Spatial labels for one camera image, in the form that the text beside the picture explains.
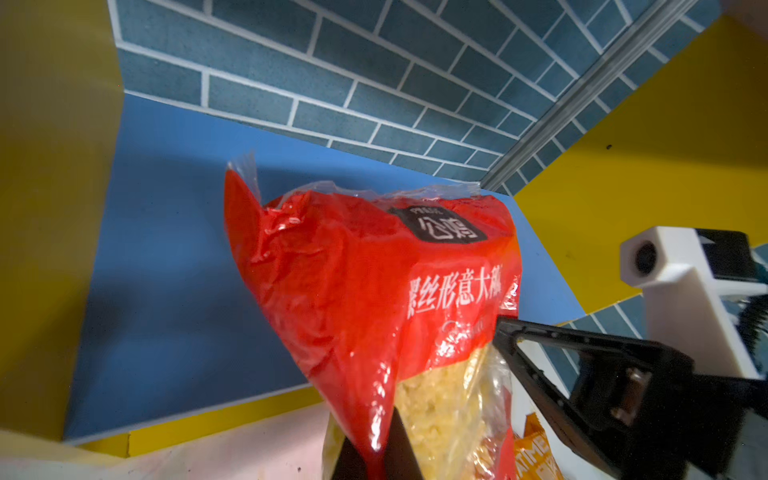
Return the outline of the red macaroni bag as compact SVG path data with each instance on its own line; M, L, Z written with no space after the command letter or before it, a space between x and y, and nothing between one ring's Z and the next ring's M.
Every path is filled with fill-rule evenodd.
M424 479L505 479L511 375L492 341L515 310L513 219L473 185L376 194L330 181L263 202L231 163L224 217L239 273L330 410L322 475L348 439L385 479L398 409Z

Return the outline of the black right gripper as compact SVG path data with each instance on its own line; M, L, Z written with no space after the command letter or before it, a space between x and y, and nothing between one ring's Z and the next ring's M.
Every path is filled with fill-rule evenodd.
M615 479L765 479L767 381L691 375L658 342L496 320L494 346L564 446Z

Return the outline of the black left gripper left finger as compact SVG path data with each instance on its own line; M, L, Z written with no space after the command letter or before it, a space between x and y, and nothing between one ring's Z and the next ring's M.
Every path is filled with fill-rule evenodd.
M354 445L345 439L334 466L332 480L367 480L367 466Z

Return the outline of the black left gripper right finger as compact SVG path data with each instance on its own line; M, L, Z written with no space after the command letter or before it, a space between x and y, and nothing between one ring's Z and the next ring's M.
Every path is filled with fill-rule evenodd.
M424 479L397 408L393 410L383 465L386 480Z

